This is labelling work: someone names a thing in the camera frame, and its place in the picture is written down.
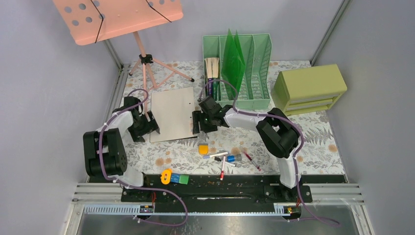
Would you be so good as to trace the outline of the beige notebook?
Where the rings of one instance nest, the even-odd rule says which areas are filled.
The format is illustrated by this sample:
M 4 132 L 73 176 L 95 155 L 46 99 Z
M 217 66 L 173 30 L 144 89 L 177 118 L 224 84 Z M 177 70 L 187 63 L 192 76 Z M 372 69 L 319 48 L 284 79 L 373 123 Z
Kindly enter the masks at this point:
M 151 95 L 151 112 L 159 132 L 150 134 L 150 142 L 193 138 L 192 112 L 195 110 L 192 87 L 155 92 Z

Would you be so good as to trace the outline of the yellow blue green toy block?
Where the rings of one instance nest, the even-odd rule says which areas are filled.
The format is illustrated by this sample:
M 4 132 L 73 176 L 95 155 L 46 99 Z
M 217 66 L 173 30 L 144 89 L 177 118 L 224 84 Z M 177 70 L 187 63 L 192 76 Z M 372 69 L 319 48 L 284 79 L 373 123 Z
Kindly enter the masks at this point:
M 161 173 L 161 183 L 168 185 L 170 183 L 187 185 L 189 182 L 189 175 L 173 173 L 172 169 L 165 169 Z

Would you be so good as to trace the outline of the purple paperback book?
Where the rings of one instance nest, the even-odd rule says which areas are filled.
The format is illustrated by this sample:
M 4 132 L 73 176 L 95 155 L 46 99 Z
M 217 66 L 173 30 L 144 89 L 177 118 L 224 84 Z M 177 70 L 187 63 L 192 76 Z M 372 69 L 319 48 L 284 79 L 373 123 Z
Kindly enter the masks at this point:
M 212 84 L 209 83 L 213 79 L 213 72 L 214 72 L 214 61 L 215 57 L 208 57 L 204 59 L 205 62 L 205 80 L 206 80 L 206 95 L 213 96 L 213 87 Z

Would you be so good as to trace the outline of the treehouse paperback book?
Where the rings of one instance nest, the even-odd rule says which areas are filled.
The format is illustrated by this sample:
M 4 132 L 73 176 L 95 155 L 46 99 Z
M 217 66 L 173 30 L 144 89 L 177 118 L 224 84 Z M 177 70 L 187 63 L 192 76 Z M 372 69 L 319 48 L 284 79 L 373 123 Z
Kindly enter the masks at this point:
M 220 58 L 218 57 L 213 57 L 212 58 L 212 75 L 213 75 L 213 80 L 219 79 L 219 70 L 220 70 Z M 214 100 L 218 100 L 218 82 L 213 82 L 212 83 L 212 97 L 214 98 Z

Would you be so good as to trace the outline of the green file organizer rack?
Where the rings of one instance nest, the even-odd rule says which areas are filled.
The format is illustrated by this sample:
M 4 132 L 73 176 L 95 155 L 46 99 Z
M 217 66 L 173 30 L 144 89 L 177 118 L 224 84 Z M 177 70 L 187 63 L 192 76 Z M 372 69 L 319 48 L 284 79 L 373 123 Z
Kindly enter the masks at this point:
M 270 103 L 267 77 L 272 52 L 269 34 L 239 35 L 246 69 L 238 93 L 236 107 L 244 110 L 265 110 Z M 203 59 L 220 58 L 219 79 L 225 48 L 226 35 L 203 36 Z

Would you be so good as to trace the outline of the green plastic folder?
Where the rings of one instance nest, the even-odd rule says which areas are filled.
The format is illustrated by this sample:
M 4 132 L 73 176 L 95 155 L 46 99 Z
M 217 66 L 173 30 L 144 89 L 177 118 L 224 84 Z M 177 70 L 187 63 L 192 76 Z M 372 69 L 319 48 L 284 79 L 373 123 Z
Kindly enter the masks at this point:
M 236 32 L 233 35 L 231 30 L 228 29 L 222 60 L 221 76 L 233 86 L 232 88 L 228 84 L 225 85 L 229 100 L 234 99 L 239 93 L 245 69 L 246 63 L 238 33 Z

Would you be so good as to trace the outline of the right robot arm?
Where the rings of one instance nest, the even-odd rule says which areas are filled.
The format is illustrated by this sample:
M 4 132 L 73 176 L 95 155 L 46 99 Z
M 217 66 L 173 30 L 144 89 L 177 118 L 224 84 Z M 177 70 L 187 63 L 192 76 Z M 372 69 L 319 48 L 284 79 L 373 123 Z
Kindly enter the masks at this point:
M 237 109 L 235 104 L 221 106 L 211 96 L 199 99 L 200 110 L 192 112 L 193 134 L 217 131 L 219 127 L 242 128 L 259 134 L 280 170 L 281 197 L 288 202 L 300 195 L 298 167 L 292 153 L 303 138 L 299 128 L 278 108 L 267 113 Z

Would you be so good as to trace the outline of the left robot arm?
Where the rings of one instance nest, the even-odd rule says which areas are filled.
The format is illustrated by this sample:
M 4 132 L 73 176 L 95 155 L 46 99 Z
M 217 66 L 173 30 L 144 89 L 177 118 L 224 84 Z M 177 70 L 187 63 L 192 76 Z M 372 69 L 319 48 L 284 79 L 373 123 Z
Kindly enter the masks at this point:
M 106 180 L 102 173 L 99 144 L 102 144 L 103 165 L 110 181 L 123 182 L 126 187 L 133 186 L 133 195 L 140 201 L 151 197 L 152 189 L 144 183 L 144 173 L 128 167 L 124 144 L 127 140 L 144 142 L 144 135 L 159 133 L 160 128 L 152 112 L 143 113 L 140 99 L 128 96 L 123 106 L 112 113 L 112 122 L 102 134 L 102 127 L 83 135 L 85 169 L 88 176 L 96 180 Z

